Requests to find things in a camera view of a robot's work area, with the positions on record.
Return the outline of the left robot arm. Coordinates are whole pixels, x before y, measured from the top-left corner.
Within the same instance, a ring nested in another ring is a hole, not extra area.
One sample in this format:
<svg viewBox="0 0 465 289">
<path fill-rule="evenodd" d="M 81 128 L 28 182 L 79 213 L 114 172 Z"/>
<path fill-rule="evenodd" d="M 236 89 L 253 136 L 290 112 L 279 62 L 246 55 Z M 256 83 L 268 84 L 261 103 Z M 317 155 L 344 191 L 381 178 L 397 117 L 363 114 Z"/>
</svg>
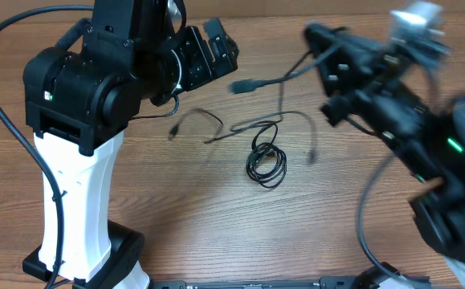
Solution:
<svg viewBox="0 0 465 289">
<path fill-rule="evenodd" d="M 148 288 L 140 232 L 112 222 L 112 171 L 143 100 L 160 106 L 238 67 L 239 48 L 213 18 L 171 21 L 181 1 L 97 0 L 92 17 L 23 72 L 26 122 L 56 186 L 44 184 L 42 244 L 22 263 L 75 288 Z"/>
</svg>

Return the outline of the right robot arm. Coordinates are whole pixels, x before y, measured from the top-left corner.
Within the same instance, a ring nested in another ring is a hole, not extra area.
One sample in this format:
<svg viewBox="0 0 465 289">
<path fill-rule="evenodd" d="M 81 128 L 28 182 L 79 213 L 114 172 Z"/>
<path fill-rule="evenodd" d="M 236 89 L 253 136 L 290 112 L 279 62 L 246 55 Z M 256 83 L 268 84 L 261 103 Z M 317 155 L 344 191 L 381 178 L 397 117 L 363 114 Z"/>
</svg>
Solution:
<svg viewBox="0 0 465 289">
<path fill-rule="evenodd" d="M 322 108 L 328 122 L 359 116 L 415 178 L 438 181 L 411 200 L 414 222 L 465 287 L 465 94 L 430 108 L 402 81 L 419 65 L 436 94 L 447 47 L 428 31 L 404 26 L 387 43 L 319 23 L 308 25 L 304 37 L 329 98 Z"/>
</svg>

